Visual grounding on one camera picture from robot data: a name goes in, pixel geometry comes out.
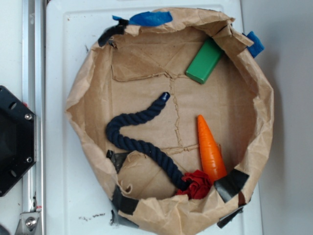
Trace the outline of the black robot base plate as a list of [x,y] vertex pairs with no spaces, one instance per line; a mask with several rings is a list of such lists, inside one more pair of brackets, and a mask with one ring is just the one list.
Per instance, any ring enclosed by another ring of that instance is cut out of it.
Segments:
[[4,197],[35,163],[36,115],[0,87],[0,195]]

